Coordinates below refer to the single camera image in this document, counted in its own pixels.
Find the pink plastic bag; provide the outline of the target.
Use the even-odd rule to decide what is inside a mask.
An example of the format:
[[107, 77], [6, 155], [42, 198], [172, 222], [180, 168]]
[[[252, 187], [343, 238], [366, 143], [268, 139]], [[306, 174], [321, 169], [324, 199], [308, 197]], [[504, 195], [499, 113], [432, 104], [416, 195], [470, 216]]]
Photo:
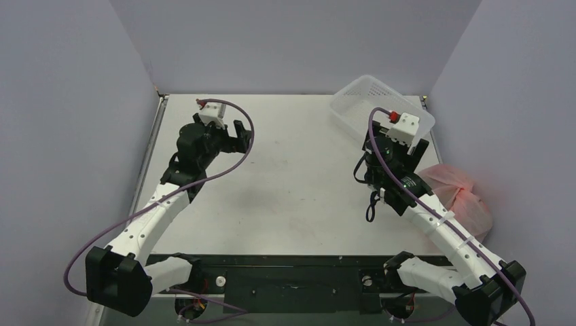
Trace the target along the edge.
[[436, 164], [418, 172], [440, 202], [455, 213], [456, 220], [483, 242], [493, 226], [493, 217], [484, 201], [474, 193], [475, 181], [463, 170]]

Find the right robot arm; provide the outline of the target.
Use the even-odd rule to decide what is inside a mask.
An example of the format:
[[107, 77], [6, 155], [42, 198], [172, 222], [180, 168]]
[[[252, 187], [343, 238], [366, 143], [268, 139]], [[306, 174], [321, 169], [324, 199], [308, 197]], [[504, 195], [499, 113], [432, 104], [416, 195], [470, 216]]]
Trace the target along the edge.
[[506, 262], [468, 232], [431, 188], [414, 172], [428, 141], [416, 151], [386, 136], [386, 128], [368, 129], [359, 163], [361, 180], [371, 188], [366, 219], [375, 218], [384, 203], [421, 230], [452, 264], [447, 269], [402, 251], [384, 263], [383, 281], [392, 290], [411, 287], [452, 304], [469, 325], [493, 325], [515, 304], [527, 308], [521, 296], [526, 270], [517, 261]]

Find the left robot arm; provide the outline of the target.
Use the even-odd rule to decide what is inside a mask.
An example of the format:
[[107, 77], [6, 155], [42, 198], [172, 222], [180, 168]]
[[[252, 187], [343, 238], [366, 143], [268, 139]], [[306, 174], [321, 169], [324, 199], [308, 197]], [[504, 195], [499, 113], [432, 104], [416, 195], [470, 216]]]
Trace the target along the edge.
[[225, 124], [200, 114], [179, 130], [177, 150], [146, 206], [129, 219], [124, 230], [105, 247], [92, 247], [85, 257], [86, 297], [128, 316], [138, 316], [151, 297], [179, 285], [194, 292], [202, 272], [177, 253], [148, 264], [152, 249], [177, 215], [196, 198], [203, 185], [217, 176], [207, 168], [220, 153], [246, 157], [253, 146], [253, 129], [240, 120], [234, 136]]

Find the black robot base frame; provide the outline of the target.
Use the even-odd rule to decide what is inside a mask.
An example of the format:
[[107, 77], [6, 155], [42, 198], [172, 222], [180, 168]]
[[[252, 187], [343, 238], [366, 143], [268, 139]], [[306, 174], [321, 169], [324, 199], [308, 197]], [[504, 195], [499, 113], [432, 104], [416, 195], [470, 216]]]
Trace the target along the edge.
[[234, 314], [384, 314], [409, 322], [438, 320], [454, 306], [423, 290], [393, 285], [384, 275], [388, 255], [207, 255], [194, 263], [171, 308], [201, 321], [212, 312]]

